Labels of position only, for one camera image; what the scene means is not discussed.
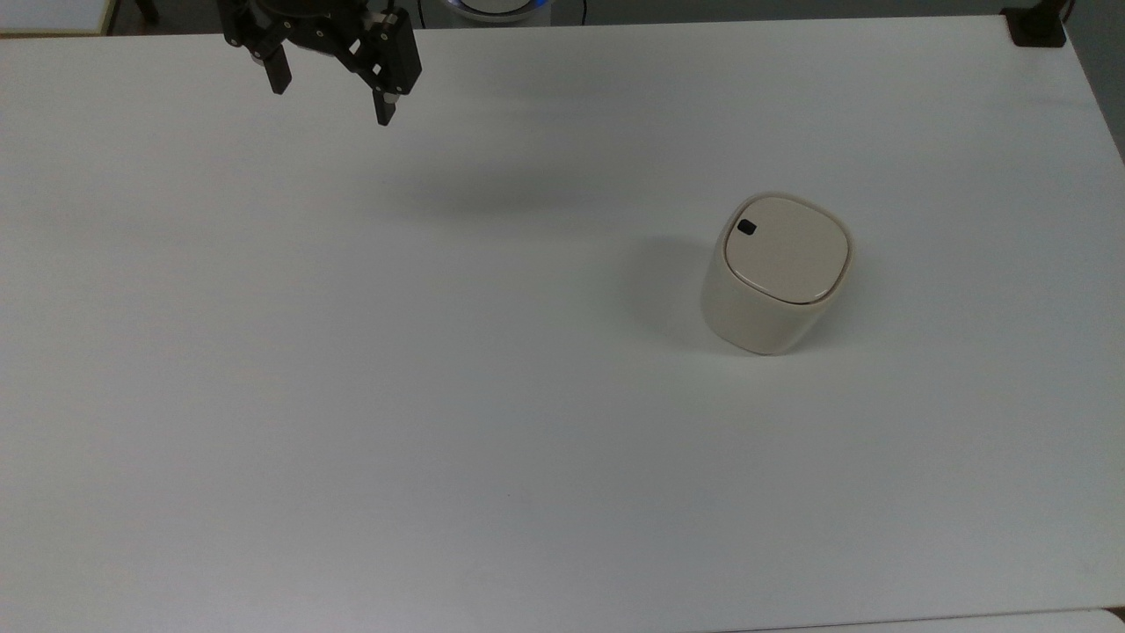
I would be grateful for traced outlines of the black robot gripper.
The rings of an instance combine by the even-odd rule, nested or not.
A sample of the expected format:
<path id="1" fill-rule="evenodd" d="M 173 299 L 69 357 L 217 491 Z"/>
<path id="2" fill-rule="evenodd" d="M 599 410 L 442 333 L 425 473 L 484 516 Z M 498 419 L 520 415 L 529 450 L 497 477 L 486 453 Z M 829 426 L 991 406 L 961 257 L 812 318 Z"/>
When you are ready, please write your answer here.
<path id="1" fill-rule="evenodd" d="M 379 126 L 421 76 L 411 15 L 395 1 L 220 1 L 222 36 L 266 69 L 274 94 L 292 83 L 286 44 L 338 60 L 371 88 Z"/>

